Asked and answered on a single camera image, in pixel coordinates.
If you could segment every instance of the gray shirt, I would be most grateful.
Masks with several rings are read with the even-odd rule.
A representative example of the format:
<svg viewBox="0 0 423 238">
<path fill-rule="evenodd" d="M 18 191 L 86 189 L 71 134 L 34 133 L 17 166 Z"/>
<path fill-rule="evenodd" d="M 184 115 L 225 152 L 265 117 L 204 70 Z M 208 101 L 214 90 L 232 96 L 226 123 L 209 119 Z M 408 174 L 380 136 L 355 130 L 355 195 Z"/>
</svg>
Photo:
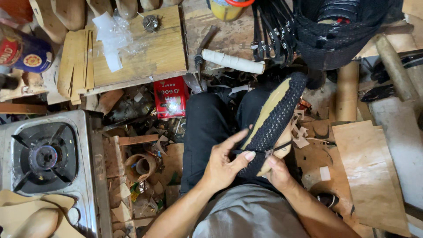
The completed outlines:
<svg viewBox="0 0 423 238">
<path fill-rule="evenodd" d="M 296 213 L 278 194 L 254 184 L 219 194 L 200 215 L 194 238 L 308 238 Z"/>
</svg>

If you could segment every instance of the man's right hand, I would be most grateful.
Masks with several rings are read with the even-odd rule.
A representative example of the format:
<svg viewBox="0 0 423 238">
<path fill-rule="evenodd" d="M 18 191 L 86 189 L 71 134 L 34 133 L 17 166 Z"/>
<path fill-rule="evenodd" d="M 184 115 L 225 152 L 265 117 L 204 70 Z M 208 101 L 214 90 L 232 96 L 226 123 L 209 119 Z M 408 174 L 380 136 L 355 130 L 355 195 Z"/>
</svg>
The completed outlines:
<svg viewBox="0 0 423 238">
<path fill-rule="evenodd" d="M 272 168 L 267 174 L 267 179 L 280 192 L 289 191 L 295 187 L 297 183 L 295 179 L 289 174 L 288 168 L 285 165 L 284 159 L 271 155 L 266 162 Z"/>
</svg>

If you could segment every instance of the hand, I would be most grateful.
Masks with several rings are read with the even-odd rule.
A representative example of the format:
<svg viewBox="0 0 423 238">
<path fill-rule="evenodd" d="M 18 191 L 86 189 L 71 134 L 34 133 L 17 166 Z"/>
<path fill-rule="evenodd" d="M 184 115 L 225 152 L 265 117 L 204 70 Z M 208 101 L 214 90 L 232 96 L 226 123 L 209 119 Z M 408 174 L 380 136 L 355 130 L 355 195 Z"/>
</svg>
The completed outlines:
<svg viewBox="0 0 423 238">
<path fill-rule="evenodd" d="M 295 179 L 289 174 L 288 168 L 285 165 L 284 159 L 271 155 L 267 158 L 265 163 L 269 163 L 272 168 L 267 174 L 267 179 L 280 192 L 288 191 L 295 186 Z"/>
<path fill-rule="evenodd" d="M 244 151 L 232 162 L 229 153 L 236 143 L 240 142 L 248 134 L 248 129 L 242 130 L 229 137 L 226 141 L 213 146 L 210 159 L 207 163 L 203 177 L 199 181 L 204 188 L 216 193 L 228 187 L 235 179 L 236 174 L 254 159 L 255 152 Z"/>
</svg>

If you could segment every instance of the stove burner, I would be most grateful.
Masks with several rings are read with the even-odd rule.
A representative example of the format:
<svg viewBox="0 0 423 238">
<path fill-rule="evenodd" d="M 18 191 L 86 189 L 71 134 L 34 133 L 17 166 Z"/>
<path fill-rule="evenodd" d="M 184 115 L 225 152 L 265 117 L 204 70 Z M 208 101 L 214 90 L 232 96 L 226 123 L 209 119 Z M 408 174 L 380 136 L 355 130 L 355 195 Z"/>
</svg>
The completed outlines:
<svg viewBox="0 0 423 238">
<path fill-rule="evenodd" d="M 50 145 L 43 145 L 31 153 L 30 163 L 39 169 L 49 170 L 57 161 L 57 151 Z"/>
<path fill-rule="evenodd" d="M 76 177 L 76 137 L 70 125 L 41 124 L 12 137 L 17 142 L 14 144 L 14 169 L 18 179 L 15 192 L 54 191 L 67 187 Z"/>
</svg>

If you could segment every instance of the black pants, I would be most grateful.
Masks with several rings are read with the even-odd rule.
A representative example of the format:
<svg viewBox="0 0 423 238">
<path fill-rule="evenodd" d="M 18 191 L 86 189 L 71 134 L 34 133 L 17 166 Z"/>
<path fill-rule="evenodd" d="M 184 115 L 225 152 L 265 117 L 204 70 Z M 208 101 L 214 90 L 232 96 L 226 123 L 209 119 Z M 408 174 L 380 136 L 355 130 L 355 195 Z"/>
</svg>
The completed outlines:
<svg viewBox="0 0 423 238">
<path fill-rule="evenodd" d="M 264 87 L 248 92 L 241 101 L 236 113 L 236 121 L 242 130 L 254 124 L 261 107 L 271 90 Z M 187 103 L 187 130 L 184 136 L 183 173 L 181 194 L 187 193 L 202 178 L 209 161 L 212 147 L 231 136 L 230 113 L 225 103 L 215 94 L 199 93 L 192 95 Z M 294 178 L 301 182 L 298 175 L 294 149 L 285 157 L 285 163 Z M 230 187 L 252 183 L 269 190 L 277 189 L 263 177 L 244 179 L 236 177 Z"/>
</svg>

